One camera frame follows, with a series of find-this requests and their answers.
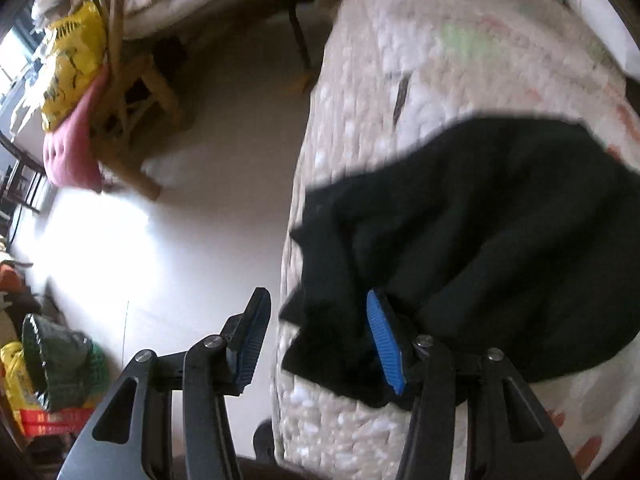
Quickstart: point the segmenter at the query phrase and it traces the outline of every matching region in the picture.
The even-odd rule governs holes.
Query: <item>wooden chair leg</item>
[[[174,126],[180,128],[180,122],[182,120],[180,101],[164,76],[158,71],[155,64],[149,66],[142,73],[141,79],[162,109],[170,115]]]
[[[119,150],[114,142],[92,142],[94,154],[113,174],[125,184],[131,186],[142,196],[154,201],[160,195],[160,185],[129,160],[126,153]]]

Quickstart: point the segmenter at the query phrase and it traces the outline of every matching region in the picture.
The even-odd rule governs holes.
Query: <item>tile floor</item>
[[[327,27],[311,11],[302,22],[320,61]],[[14,243],[34,262],[34,290],[49,280],[69,325],[104,348],[114,374],[140,349],[183,351],[217,333],[267,287],[274,308],[254,381],[227,402],[236,451],[249,456],[270,415],[281,253],[308,115],[308,93],[290,90],[301,73],[284,16],[200,51],[175,84],[190,126],[167,142],[161,114],[146,126],[162,145],[148,164],[164,186],[158,201],[59,190],[40,216],[22,213]]]

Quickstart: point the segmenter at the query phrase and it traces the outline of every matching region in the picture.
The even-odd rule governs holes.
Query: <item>dark metal leg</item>
[[[302,65],[305,67],[305,70],[311,70],[311,58],[309,57],[309,50],[306,47],[305,35],[302,32],[298,15],[296,14],[296,4],[289,7],[289,23],[293,29],[293,35],[296,38],[298,53],[302,58]]]

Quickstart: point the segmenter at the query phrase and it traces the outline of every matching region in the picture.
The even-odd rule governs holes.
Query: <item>black garment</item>
[[[591,368],[640,330],[640,176],[583,126],[475,118],[408,157],[307,193],[291,233],[301,329],[283,367],[371,406],[386,385],[366,319],[381,288],[453,350],[503,349],[526,380]]]

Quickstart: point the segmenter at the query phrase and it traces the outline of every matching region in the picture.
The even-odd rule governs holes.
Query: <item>mattress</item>
[[[482,111],[581,120],[603,150],[640,169],[640,121],[596,36],[556,0],[319,0],[334,28],[311,95],[289,228],[305,190],[372,171]],[[300,280],[287,237],[281,298]],[[332,394],[284,371],[296,327],[281,322],[273,374],[277,460],[333,479],[395,478],[410,414]],[[534,384],[583,476],[640,414],[640,338],[612,360]],[[456,410],[452,479],[464,475],[466,406]]]

